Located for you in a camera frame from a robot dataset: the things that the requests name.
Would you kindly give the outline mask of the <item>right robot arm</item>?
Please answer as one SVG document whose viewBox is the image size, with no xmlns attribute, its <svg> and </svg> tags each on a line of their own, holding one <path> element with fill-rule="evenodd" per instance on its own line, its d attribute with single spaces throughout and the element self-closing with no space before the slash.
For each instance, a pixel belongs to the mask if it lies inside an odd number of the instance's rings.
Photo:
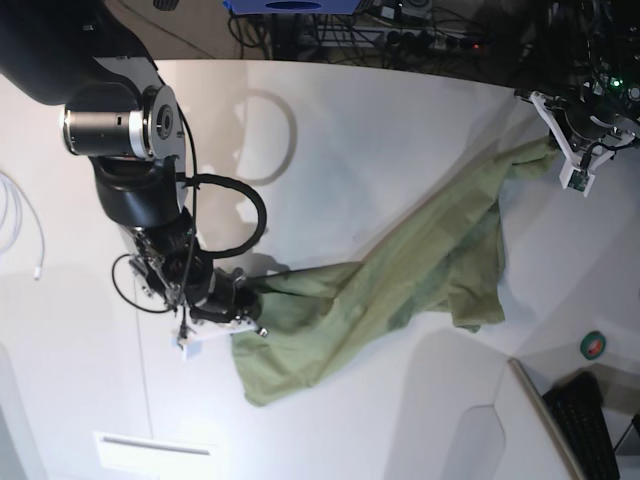
<svg viewBox="0 0 640 480">
<path fill-rule="evenodd" d="M 131 242 L 127 261 L 149 295 L 196 323 L 255 326 L 257 294 L 242 271 L 215 267 L 243 254 L 266 229 L 249 185 L 197 169 L 195 142 L 173 89 L 141 40 L 102 1 L 5 1 L 1 71 L 33 100 L 62 108 L 67 150 L 91 163 L 106 216 Z M 197 192 L 212 185 L 243 194 L 257 225 L 240 246 L 204 250 Z"/>
</svg>

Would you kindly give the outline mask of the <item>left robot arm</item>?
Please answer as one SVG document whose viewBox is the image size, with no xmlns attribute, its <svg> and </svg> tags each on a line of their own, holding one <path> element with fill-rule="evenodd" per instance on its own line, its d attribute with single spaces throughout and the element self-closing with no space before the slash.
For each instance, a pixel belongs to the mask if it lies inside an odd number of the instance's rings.
<svg viewBox="0 0 640 480">
<path fill-rule="evenodd" d="M 627 120 L 639 123 L 639 3 L 557 1 L 550 20 L 560 34 L 569 84 L 566 122 L 597 140 Z"/>
</svg>

